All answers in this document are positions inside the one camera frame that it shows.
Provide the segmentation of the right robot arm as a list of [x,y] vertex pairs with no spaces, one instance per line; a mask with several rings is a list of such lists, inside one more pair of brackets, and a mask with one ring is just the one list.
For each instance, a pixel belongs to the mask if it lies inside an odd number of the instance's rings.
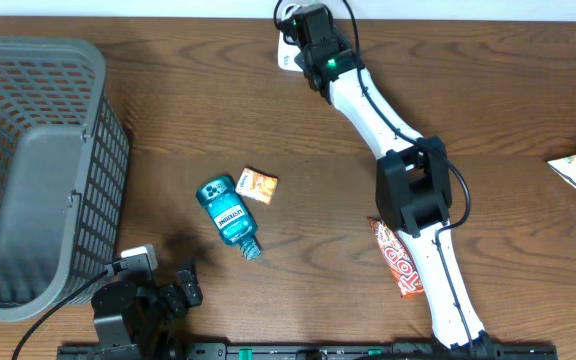
[[435,339],[452,356],[490,356],[452,245],[452,230],[466,220],[450,219],[450,181],[466,182],[444,143],[414,130],[391,107],[362,59],[359,39],[344,35],[326,5],[296,5],[275,26],[298,49],[294,62],[311,87],[353,124],[375,156],[377,209],[416,266]]

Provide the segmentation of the blue Listerine mouthwash bottle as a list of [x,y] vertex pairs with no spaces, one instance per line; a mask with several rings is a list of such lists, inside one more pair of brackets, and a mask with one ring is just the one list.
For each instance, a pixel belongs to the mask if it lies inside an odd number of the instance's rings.
[[200,187],[196,199],[210,216],[225,245],[238,247],[246,260],[261,255],[256,239],[257,223],[236,193],[229,176],[219,176]]

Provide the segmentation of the small orange tissue pack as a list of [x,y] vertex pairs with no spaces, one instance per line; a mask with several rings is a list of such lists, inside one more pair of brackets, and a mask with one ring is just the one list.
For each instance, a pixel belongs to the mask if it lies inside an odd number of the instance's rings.
[[235,191],[241,196],[270,205],[277,186],[276,177],[246,167],[242,170]]

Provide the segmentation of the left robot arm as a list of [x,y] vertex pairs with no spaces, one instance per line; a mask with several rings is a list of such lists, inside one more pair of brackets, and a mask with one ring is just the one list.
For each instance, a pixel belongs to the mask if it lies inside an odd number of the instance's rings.
[[194,262],[176,272],[176,281],[159,286],[145,254],[112,263],[119,277],[100,288],[92,298],[94,327],[99,344],[88,359],[185,359],[184,346],[169,325],[199,306],[203,294]]

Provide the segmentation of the orange chocolate bar wrapper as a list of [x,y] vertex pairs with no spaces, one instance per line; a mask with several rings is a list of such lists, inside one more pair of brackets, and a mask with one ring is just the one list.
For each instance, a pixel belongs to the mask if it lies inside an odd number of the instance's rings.
[[401,297],[411,298],[424,294],[421,277],[403,242],[382,220],[372,217],[367,220]]

